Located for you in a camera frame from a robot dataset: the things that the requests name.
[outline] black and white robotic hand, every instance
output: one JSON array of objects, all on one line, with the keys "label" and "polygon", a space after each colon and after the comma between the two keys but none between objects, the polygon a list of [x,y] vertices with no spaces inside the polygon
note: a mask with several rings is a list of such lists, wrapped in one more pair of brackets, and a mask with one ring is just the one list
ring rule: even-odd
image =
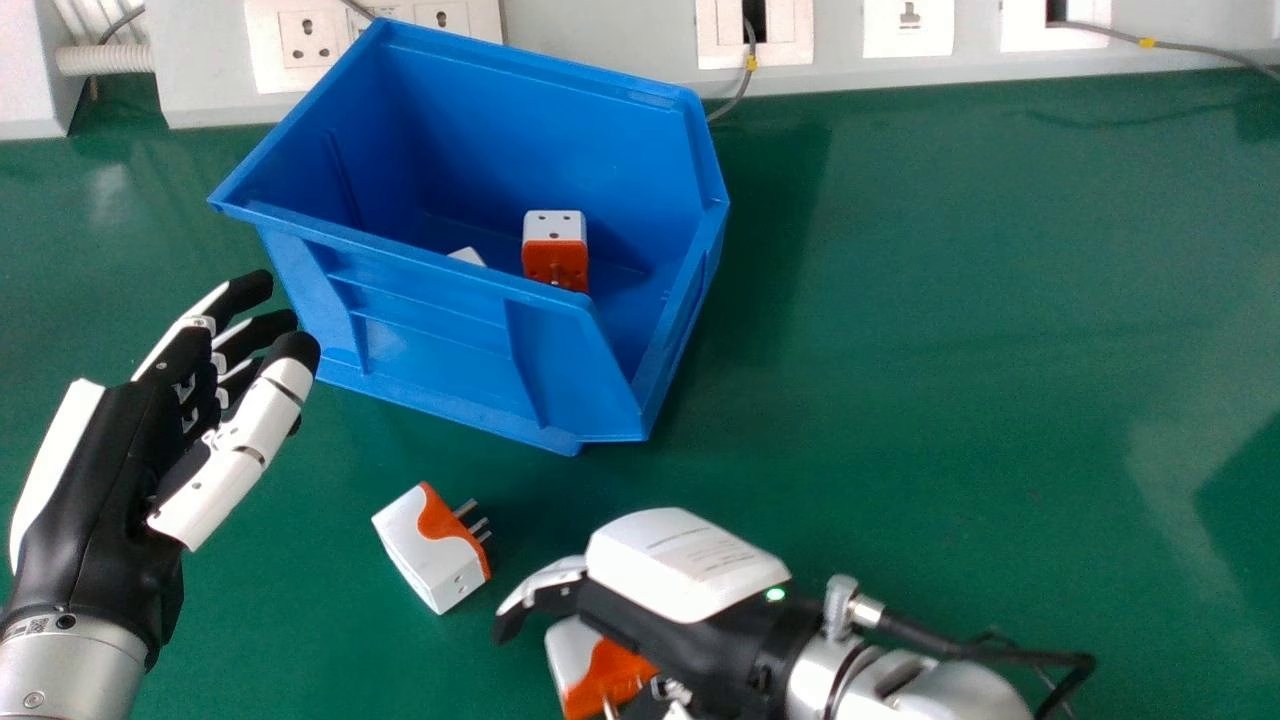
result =
[{"label": "black and white robotic hand", "polygon": [[[1066,708],[1094,667],[1087,653],[1028,651],[989,635],[950,641],[847,575],[833,577],[823,600],[801,597],[790,580],[777,557],[701,518],[645,510],[596,530],[585,555],[521,583],[498,609],[494,641],[512,639],[535,611],[566,618],[548,630],[547,648],[571,720],[618,717],[618,700],[630,701],[625,720],[1042,720]],[[883,650],[869,632],[920,652]],[[648,676],[620,652],[646,661]],[[1034,667],[1046,679],[1050,694],[1034,715],[993,665]],[[1061,682],[1048,679],[1053,666],[1069,669]]]},{"label": "black and white robotic hand", "polygon": [[129,382],[67,391],[14,510],[0,717],[129,714],[178,621],[183,550],[244,498],[311,391],[320,350],[292,311],[230,324],[273,284],[223,283]]}]

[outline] wall socket panel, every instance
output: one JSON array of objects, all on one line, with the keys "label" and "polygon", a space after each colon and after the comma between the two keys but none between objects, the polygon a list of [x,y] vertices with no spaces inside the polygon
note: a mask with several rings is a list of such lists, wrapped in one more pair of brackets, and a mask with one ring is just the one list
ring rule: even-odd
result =
[{"label": "wall socket panel", "polygon": [[955,37],[955,0],[863,3],[863,58],[950,55]]},{"label": "wall socket panel", "polygon": [[[762,68],[813,64],[813,0],[763,0],[763,38],[755,47]],[[698,68],[741,68],[748,44],[742,35],[744,0],[698,0]]]},{"label": "wall socket panel", "polygon": [[[498,0],[374,0],[366,8],[443,32],[503,42]],[[244,0],[253,82],[260,94],[311,90],[369,20],[339,0]]]},{"label": "wall socket panel", "polygon": [[[1111,27],[1111,0],[1068,0],[1066,18]],[[1044,0],[1001,0],[1000,51],[1089,50],[1111,41],[1094,32],[1044,27],[1047,19]]]}]

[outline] metal pin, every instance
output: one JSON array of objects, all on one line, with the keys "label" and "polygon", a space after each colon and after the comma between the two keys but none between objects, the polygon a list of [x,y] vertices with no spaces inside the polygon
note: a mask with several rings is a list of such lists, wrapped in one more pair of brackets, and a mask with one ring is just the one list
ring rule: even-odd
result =
[{"label": "metal pin", "polygon": [[471,500],[468,500],[468,501],[463,502],[462,505],[460,505],[460,506],[458,506],[458,507],[457,507],[457,509],[456,509],[456,510],[453,511],[453,516],[454,516],[454,518],[462,518],[462,516],[463,516],[463,515],[466,515],[467,512],[471,512],[472,510],[475,510],[475,509],[476,509],[476,505],[479,505],[479,503],[476,502],[476,498],[474,498],[474,497],[472,497]]}]

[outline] orange and white plug adapter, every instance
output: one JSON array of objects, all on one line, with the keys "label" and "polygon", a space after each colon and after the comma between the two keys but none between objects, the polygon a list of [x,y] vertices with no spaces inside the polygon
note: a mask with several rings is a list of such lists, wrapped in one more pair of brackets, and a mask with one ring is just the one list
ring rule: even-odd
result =
[{"label": "orange and white plug adapter", "polygon": [[586,292],[586,219],[580,210],[525,213],[520,261],[525,277],[575,292]]},{"label": "orange and white plug adapter", "polygon": [[577,618],[566,618],[548,628],[544,642],[564,720],[617,717],[618,707],[631,702],[658,674],[648,660]]},{"label": "orange and white plug adapter", "polygon": [[420,483],[374,515],[387,555],[436,615],[489,580],[481,544],[492,536],[485,529],[489,519],[471,527],[462,523],[475,507],[476,501],[468,500],[449,510],[431,486]]}]

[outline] gray cable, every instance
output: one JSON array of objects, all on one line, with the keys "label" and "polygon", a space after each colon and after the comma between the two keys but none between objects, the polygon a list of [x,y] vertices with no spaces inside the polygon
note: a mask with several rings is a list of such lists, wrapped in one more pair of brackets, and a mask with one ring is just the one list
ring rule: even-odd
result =
[{"label": "gray cable", "polygon": [[374,19],[378,17],[369,8],[365,8],[360,3],[356,3],[356,0],[342,0],[342,4],[346,5],[346,6],[348,6],[348,8],[351,8],[355,12],[360,13],[360,15],[362,18],[365,18],[366,20],[369,20],[369,22],[374,22]]},{"label": "gray cable", "polygon": [[730,110],[737,108],[737,104],[742,101],[742,96],[746,95],[746,86],[751,85],[751,76],[755,74],[755,28],[751,27],[751,20],[746,18],[742,18],[742,28],[746,31],[746,41],[750,46],[746,51],[746,72],[742,74],[742,85],[737,86],[737,94],[733,95],[732,100],[707,114],[708,123],[714,123],[727,115]]},{"label": "gray cable", "polygon": [[106,26],[106,29],[102,31],[101,37],[97,38],[97,44],[106,45],[109,40],[115,37],[115,33],[120,32],[120,28],[138,19],[138,15],[146,12],[147,12],[146,5],[138,5],[137,8],[129,10],[128,13],[124,13],[114,23]]},{"label": "gray cable", "polygon": [[1116,40],[1123,40],[1125,42],[1133,42],[1142,47],[1160,47],[1162,50],[1183,50],[1185,53],[1199,53],[1202,55],[1213,55],[1216,58],[1222,58],[1224,60],[1230,60],[1233,63],[1239,63],[1245,68],[1252,68],[1268,78],[1280,82],[1280,73],[1272,70],[1271,68],[1263,65],[1262,63],[1249,58],[1248,55],[1242,55],[1239,53],[1233,53],[1230,50],[1222,50],[1219,47],[1210,47],[1208,45],[1188,45],[1185,42],[1165,42],[1164,40],[1156,40],[1153,37],[1140,37],[1137,35],[1129,35],[1128,32],[1120,32],[1117,29],[1111,29],[1108,27],[1096,26],[1091,23],[1078,23],[1074,20],[1059,20],[1047,23],[1046,27],[1065,27],[1071,29],[1083,29],[1087,32],[1096,32],[1098,35],[1106,35],[1107,37],[1114,37]]}]

